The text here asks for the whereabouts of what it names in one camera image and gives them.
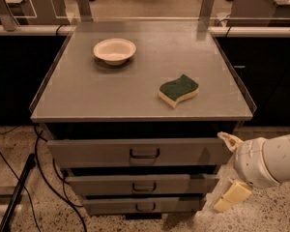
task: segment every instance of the terrazzo floor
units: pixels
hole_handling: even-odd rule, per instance
[[[0,131],[9,131],[13,127],[0,127]],[[273,138],[289,134],[290,128],[242,127],[235,135],[243,140],[266,137]],[[37,135],[33,126],[22,126],[0,134],[0,151],[19,176],[30,153],[34,153]],[[43,173],[51,185],[63,195],[63,184],[55,174],[52,156],[45,142],[38,142],[38,158]],[[207,203],[196,214],[165,214],[162,219],[126,220],[123,216],[89,217],[84,208],[77,208],[84,218],[87,231],[136,232],[136,231],[269,231],[290,232],[290,182],[276,188],[255,189],[252,196],[243,203],[233,206],[224,213],[213,210],[230,179],[238,179],[232,160],[220,171],[219,182],[212,193],[207,195]],[[0,187],[15,186],[16,178],[0,157]],[[73,209],[59,199],[44,183],[35,166],[29,174],[26,187],[30,192],[36,218],[41,231],[83,231],[82,223]],[[70,186],[65,185],[67,196],[73,203],[79,203]],[[9,199],[0,199],[0,222],[7,209]],[[38,231],[33,220],[28,194],[24,191],[16,206],[11,231]]]

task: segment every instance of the drawer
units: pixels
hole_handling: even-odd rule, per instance
[[[60,167],[220,165],[231,152],[218,138],[49,140]]]
[[[77,195],[137,195],[212,192],[215,175],[141,175],[69,177]]]
[[[205,198],[159,197],[83,200],[89,216],[138,213],[197,212],[202,210]]]

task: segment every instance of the drawer handle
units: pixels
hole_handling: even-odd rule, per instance
[[[154,155],[150,156],[136,156],[133,154],[133,149],[130,149],[130,157],[133,159],[156,159],[160,155],[160,149],[157,149]]]
[[[152,213],[156,209],[156,204],[154,203],[152,209],[139,209],[138,205],[135,205],[135,210],[140,213]]]
[[[156,182],[154,182],[154,186],[152,188],[136,188],[135,183],[132,184],[132,189],[134,191],[142,191],[142,192],[143,191],[154,191],[154,190],[156,190],[156,188],[157,188]]]

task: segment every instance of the power cord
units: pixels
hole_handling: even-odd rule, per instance
[[[43,131],[41,131],[40,133],[38,133],[37,125],[34,126],[34,130],[35,130],[35,134],[36,134],[36,136],[37,136],[39,139],[43,140],[44,142],[47,142],[47,139],[45,139],[45,138],[43,138],[43,137],[41,136],[41,134],[42,134]]]
[[[41,165],[40,165],[40,161],[39,161],[39,157],[38,157],[38,143],[39,143],[39,139],[41,139],[41,135],[42,135],[43,131],[41,131],[40,133],[38,133],[38,137],[37,137],[37,140],[36,140],[36,144],[35,144],[35,154],[36,154],[36,160],[37,160],[37,166],[38,166],[38,169],[41,173],[41,176],[44,180],[44,182],[47,184],[47,186],[61,199],[63,200],[64,202],[66,202],[74,211],[75,213],[77,214],[77,216],[79,217],[82,225],[83,225],[83,228],[84,228],[84,231],[87,232],[87,226],[85,224],[85,221],[84,221],[84,218],[81,216],[80,212],[76,209],[76,207],[69,201],[67,200],[65,197],[63,197],[57,190],[54,189],[54,187],[49,183],[49,181],[47,180],[47,178],[45,177],[43,171],[42,171],[42,168],[41,168]]]
[[[0,131],[0,135],[7,134],[7,133],[9,133],[9,132],[11,132],[11,131],[15,130],[17,127],[18,127],[18,126],[15,126],[15,127],[13,127],[12,129],[10,129],[10,130],[7,130],[7,131]]]
[[[226,38],[226,37],[228,37],[228,35],[229,35],[229,33],[230,33],[230,30],[231,30],[231,28],[232,28],[232,26],[230,26],[230,27],[229,27],[228,31],[226,31],[226,34],[225,34],[225,36],[224,36],[225,38]]]
[[[7,166],[11,169],[11,171],[13,172],[13,174],[16,176],[16,178],[19,180],[19,178],[16,175],[15,171],[9,165],[8,161],[5,159],[5,157],[3,156],[3,154],[1,153],[1,151],[0,151],[0,156],[1,156],[2,160],[3,160],[3,162],[7,164]],[[27,187],[26,186],[23,186],[23,187],[24,187],[24,189],[26,190],[26,192],[28,194],[28,198],[29,198],[29,202],[30,202],[30,206],[31,206],[31,210],[32,210],[33,219],[34,219],[34,221],[36,223],[36,226],[37,226],[38,230],[41,232],[41,229],[40,229],[40,227],[38,225],[38,222],[37,222],[36,213],[35,213],[35,210],[34,210],[33,202],[32,202],[32,199],[31,199],[31,195],[30,195],[29,190],[27,189]]]
[[[59,36],[59,29],[63,26],[68,26],[67,24],[61,24],[57,29],[56,29],[56,36]]]
[[[218,23],[217,23],[217,27],[219,27],[219,25],[223,22],[223,21],[228,21],[230,20],[229,18],[225,18],[225,19],[221,19]]]
[[[75,207],[84,207],[83,205],[75,205],[75,204],[73,204],[71,202],[70,198],[67,196],[66,189],[65,189],[66,178],[67,178],[67,176],[65,175],[64,178],[63,178],[63,182],[62,182],[62,191],[64,192],[66,199],[69,201],[69,203],[71,203]]]
[[[64,180],[64,178],[62,178],[62,177],[60,176],[60,174],[58,173],[57,168],[56,168],[56,162],[55,162],[55,159],[52,159],[52,166],[53,166],[53,168],[54,168],[54,171],[55,171],[55,173],[56,173],[58,179],[59,179],[60,181],[64,182],[64,183],[68,184],[68,182],[66,182],[66,180]]]

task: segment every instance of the yellow sponge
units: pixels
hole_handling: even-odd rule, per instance
[[[214,209],[218,212],[225,212],[233,205],[243,202],[252,194],[252,187],[246,183],[232,181],[229,190],[215,204]]]
[[[180,78],[162,84],[158,96],[175,108],[179,102],[196,96],[198,88],[199,85],[195,81],[182,74]]]

